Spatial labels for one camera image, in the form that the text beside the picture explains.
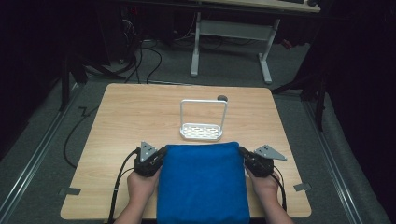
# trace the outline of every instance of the wooden table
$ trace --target wooden table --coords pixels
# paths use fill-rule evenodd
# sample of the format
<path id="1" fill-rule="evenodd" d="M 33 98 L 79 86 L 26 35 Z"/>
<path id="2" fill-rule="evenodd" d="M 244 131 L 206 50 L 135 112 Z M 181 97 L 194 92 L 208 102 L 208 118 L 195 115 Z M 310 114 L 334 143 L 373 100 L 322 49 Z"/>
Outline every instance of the wooden table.
<path id="1" fill-rule="evenodd" d="M 249 150 L 267 144 L 286 156 L 287 161 L 275 161 L 275 165 L 285 179 L 288 213 L 291 217 L 308 217 L 311 208 L 305 192 L 297 192 L 293 187 L 301 184 L 302 180 L 268 89 L 110 84 L 70 185 L 70 188 L 81 189 L 81 192 L 79 195 L 66 196 L 62 218 L 107 219 L 114 183 L 122 162 L 132 150 L 140 147 L 141 141 L 156 148 L 167 144 L 208 144 L 182 138 L 179 131 L 180 101 L 215 100 L 219 95 L 228 97 L 228 110 L 219 142 L 236 141 Z M 218 114 L 216 109 L 206 106 L 190 112 L 186 110 L 185 113 L 190 119 Z M 133 166 L 134 157 L 125 168 Z M 128 202 L 127 175 L 120 182 L 115 217 Z M 247 196 L 251 217 L 263 217 L 248 177 Z M 144 218 L 156 218 L 156 200 L 157 192 L 148 202 Z"/>

